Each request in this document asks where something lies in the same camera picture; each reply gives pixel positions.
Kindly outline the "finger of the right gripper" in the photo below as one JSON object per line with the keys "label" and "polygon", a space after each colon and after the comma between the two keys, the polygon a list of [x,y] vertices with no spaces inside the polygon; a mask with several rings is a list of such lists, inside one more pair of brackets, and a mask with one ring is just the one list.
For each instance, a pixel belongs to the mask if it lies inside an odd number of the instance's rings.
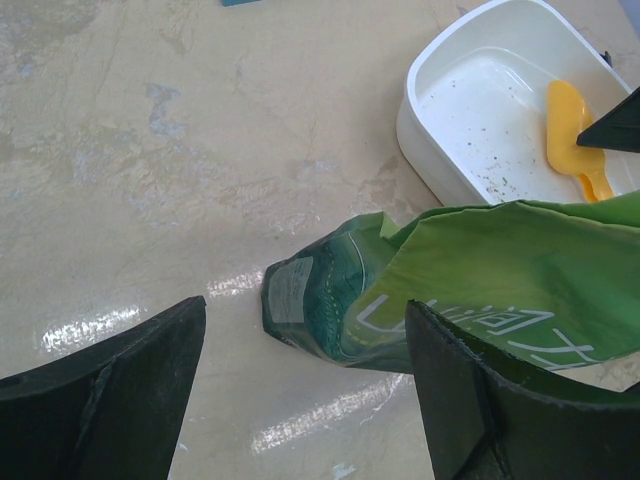
{"label": "finger of the right gripper", "polygon": [[639,88],[609,112],[584,127],[576,145],[627,153],[639,153]]}

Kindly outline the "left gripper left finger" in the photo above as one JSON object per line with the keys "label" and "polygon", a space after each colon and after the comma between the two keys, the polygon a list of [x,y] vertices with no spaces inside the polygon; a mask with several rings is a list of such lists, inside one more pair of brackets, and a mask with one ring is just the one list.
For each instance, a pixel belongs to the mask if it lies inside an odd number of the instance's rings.
{"label": "left gripper left finger", "polygon": [[206,302],[1,381],[4,479],[165,479],[199,363]]}

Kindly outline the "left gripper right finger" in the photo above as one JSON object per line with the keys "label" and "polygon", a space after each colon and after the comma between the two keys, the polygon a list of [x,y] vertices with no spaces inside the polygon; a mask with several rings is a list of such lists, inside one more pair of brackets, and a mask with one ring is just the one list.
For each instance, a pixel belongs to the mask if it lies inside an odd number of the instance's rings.
{"label": "left gripper right finger", "polygon": [[435,478],[638,478],[638,386],[556,375],[415,300],[405,320]]}

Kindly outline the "orange plastic scoop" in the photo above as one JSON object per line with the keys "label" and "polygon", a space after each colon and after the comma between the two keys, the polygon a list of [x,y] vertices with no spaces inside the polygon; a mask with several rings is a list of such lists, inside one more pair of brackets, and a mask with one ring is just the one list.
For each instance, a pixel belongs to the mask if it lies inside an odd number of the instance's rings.
{"label": "orange plastic scoop", "polygon": [[572,84],[553,80],[546,91],[546,156],[559,174],[574,177],[588,203],[614,197],[602,149],[581,147],[578,136],[593,124],[591,110]]}

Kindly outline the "white litter box tray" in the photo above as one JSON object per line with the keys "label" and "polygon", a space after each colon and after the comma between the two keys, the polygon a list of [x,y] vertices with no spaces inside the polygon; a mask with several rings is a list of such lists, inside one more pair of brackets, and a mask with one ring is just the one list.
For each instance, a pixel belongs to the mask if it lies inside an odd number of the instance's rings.
{"label": "white litter box tray", "polygon": [[546,159],[546,90],[574,85],[595,117],[629,86],[543,1],[490,1],[414,60],[397,116],[402,153],[446,206],[518,199],[580,203],[578,182]]}

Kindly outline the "green litter bag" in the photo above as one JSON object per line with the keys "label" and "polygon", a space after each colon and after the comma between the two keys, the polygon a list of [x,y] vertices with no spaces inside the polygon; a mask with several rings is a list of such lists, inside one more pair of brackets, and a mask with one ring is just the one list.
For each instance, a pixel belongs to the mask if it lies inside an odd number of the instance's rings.
{"label": "green litter bag", "polygon": [[410,371],[409,301],[542,369],[623,391],[639,379],[639,196],[355,217],[269,266],[262,325],[352,368]]}

